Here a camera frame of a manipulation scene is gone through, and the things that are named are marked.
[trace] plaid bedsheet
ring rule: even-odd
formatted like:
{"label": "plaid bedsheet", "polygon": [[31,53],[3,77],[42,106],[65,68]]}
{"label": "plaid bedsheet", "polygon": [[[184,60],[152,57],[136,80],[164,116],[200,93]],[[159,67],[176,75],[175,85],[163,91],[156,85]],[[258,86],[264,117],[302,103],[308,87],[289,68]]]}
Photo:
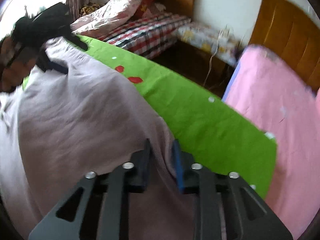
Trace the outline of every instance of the plaid bedsheet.
{"label": "plaid bedsheet", "polygon": [[153,59],[177,41],[172,32],[190,22],[191,19],[187,16],[161,13],[128,22],[97,39]]}

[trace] woman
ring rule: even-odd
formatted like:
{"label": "woman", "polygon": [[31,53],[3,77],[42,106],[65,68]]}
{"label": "woman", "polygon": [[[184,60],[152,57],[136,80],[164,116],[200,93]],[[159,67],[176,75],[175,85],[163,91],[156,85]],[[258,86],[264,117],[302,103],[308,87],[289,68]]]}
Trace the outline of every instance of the woman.
{"label": "woman", "polygon": [[[175,186],[173,135],[164,120],[123,75],[62,38],[46,52],[68,75],[34,68],[26,90],[18,87],[5,107],[8,126],[0,123],[0,190],[17,231],[27,239],[85,173],[111,172],[149,138],[150,183],[130,198],[129,238],[191,239],[192,197]],[[19,85],[34,63],[5,69],[2,90]]]}

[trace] pink quilt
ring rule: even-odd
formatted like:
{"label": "pink quilt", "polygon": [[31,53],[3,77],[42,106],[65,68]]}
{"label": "pink quilt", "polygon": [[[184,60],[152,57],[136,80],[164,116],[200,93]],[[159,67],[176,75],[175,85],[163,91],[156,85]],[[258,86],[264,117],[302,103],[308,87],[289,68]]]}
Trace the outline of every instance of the pink quilt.
{"label": "pink quilt", "polygon": [[297,239],[320,208],[320,114],[312,92],[273,52],[248,47],[224,100],[275,136],[276,167],[265,200]]}

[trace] bed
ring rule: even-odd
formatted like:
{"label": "bed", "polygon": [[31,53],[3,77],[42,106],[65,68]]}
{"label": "bed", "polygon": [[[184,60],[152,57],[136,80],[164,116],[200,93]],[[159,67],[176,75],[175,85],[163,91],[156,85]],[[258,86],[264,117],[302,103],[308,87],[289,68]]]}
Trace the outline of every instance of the bed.
{"label": "bed", "polygon": [[[164,118],[184,151],[192,152],[197,161],[219,173],[241,169],[246,180],[256,185],[258,194],[266,196],[276,145],[264,131],[254,129],[217,96],[174,71],[97,39],[82,39],[89,44],[87,54],[135,84],[139,93]],[[261,155],[253,160],[256,151]],[[260,169],[264,170],[264,176],[259,175]]]}
{"label": "bed", "polygon": [[274,134],[277,162],[266,202],[294,239],[303,232],[299,239],[318,239],[320,30],[292,3],[262,0],[250,44],[223,101]]}
{"label": "bed", "polygon": [[[114,8],[119,2],[109,0],[109,3],[114,3],[112,5]],[[81,31],[78,29],[76,33],[97,38],[148,59],[153,59],[177,42],[173,31],[190,23],[193,17],[193,6],[194,0],[153,0],[150,5],[145,5],[142,0],[135,14],[125,24],[113,30],[99,31],[97,27],[99,23],[97,23],[90,28],[93,28],[95,32],[99,31],[99,34],[92,35],[93,31],[83,32],[81,29]],[[83,17],[85,18],[83,22],[87,22],[88,17]]]}

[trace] white dot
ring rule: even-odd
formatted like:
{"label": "white dot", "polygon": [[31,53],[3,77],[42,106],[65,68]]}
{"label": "white dot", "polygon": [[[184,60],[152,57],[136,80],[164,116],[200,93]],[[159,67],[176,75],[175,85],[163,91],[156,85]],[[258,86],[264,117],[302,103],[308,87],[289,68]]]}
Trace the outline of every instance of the white dot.
{"label": "white dot", "polygon": [[124,164],[122,164],[122,167],[124,169],[130,170],[130,169],[132,169],[134,167],[134,164],[133,163],[124,163]]}
{"label": "white dot", "polygon": [[266,132],[264,135],[267,136],[269,139],[274,139],[275,138],[275,135],[273,133],[271,133],[271,132]]}

